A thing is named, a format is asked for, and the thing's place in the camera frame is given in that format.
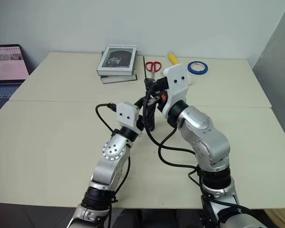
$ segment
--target white wall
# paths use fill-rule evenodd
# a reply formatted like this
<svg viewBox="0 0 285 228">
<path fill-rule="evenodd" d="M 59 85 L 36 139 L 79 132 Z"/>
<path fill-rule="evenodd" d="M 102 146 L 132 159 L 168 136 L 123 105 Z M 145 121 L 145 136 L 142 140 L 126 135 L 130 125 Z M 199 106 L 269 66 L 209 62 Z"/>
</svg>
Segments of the white wall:
<svg viewBox="0 0 285 228">
<path fill-rule="evenodd" d="M 246 58 L 254 66 L 285 0 L 0 0 L 0 44 L 19 43 L 34 66 L 51 50 Z"/>
</svg>

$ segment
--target white table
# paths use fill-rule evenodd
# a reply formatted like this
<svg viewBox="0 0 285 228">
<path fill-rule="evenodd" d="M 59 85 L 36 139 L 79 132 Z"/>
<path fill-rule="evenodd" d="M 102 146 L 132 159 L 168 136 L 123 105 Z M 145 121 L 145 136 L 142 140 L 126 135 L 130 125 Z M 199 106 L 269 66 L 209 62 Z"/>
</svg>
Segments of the white table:
<svg viewBox="0 0 285 228">
<path fill-rule="evenodd" d="M 74 207 L 82 199 L 110 132 L 96 103 L 15 102 L 0 110 L 0 202 Z M 240 203 L 252 209 L 285 208 L 285 134 L 269 108 L 197 107 L 231 144 L 230 166 Z M 112 127 L 115 113 L 101 110 Z M 171 127 L 156 113 L 155 138 Z M 189 148 L 178 133 L 168 144 Z M 163 151 L 173 162 L 193 163 L 185 152 Z M 114 207 L 201 208 L 188 169 L 169 167 L 144 133 L 131 150 L 131 171 Z"/>
<path fill-rule="evenodd" d="M 137 56 L 138 81 L 103 85 L 96 72 L 100 54 L 51 53 L 10 98 L 12 101 L 135 102 L 144 96 L 143 57 Z M 145 57 L 171 66 L 167 57 Z M 209 71 L 194 76 L 187 103 L 200 106 L 271 107 L 246 60 L 179 58 L 204 61 Z"/>
<path fill-rule="evenodd" d="M 145 62 L 159 61 L 162 69 L 172 66 L 167 57 L 148 57 Z M 202 61 L 208 65 L 204 75 L 188 72 L 193 84 L 189 86 L 187 103 L 197 106 L 221 107 L 271 107 L 262 87 L 253 74 L 247 60 L 178 58 L 187 67 L 192 61 Z"/>
<path fill-rule="evenodd" d="M 143 57 L 137 56 L 138 81 L 102 84 L 100 54 L 50 53 L 10 98 L 12 101 L 136 102 L 144 96 Z"/>
</svg>

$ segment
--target blue tape roll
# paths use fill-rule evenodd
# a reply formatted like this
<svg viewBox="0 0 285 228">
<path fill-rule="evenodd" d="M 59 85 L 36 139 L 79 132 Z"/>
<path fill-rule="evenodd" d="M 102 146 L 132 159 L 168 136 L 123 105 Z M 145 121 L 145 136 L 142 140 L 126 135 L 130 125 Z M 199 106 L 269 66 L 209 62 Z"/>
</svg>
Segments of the blue tape roll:
<svg viewBox="0 0 285 228">
<path fill-rule="evenodd" d="M 191 65 L 194 64 L 194 63 L 200 63 L 200 64 L 202 64 L 202 65 L 205 67 L 205 69 L 203 69 L 203 70 L 193 70 L 193 69 L 191 68 Z M 191 73 L 193 73 L 193 74 L 195 74 L 195 75 L 203 75 L 204 73 L 206 73 L 206 72 L 208 71 L 208 66 L 207 66 L 206 63 L 203 63 L 203 62 L 200 62 L 200 61 L 193 61 L 193 62 L 190 62 L 190 63 L 188 64 L 188 70 L 189 70 L 189 72 L 191 72 Z"/>
</svg>

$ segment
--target laptop keyboard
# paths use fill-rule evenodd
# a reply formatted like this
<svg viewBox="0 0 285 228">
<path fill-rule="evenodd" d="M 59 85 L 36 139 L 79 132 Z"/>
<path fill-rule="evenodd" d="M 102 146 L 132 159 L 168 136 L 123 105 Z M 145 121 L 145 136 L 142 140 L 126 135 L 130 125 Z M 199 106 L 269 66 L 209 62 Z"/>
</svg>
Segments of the laptop keyboard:
<svg viewBox="0 0 285 228">
<path fill-rule="evenodd" d="M 18 89 L 18 86 L 0 87 L 0 98 L 10 98 Z"/>
</svg>

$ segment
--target yellow object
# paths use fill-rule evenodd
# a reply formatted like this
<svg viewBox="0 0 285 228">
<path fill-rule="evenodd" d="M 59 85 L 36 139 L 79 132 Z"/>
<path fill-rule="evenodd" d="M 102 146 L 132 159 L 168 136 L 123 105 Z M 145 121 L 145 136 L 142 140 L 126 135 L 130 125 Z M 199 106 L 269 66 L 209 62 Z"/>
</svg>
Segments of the yellow object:
<svg viewBox="0 0 285 228">
<path fill-rule="evenodd" d="M 168 53 L 168 59 L 172 62 L 173 65 L 179 64 L 179 61 L 172 52 Z"/>
</svg>

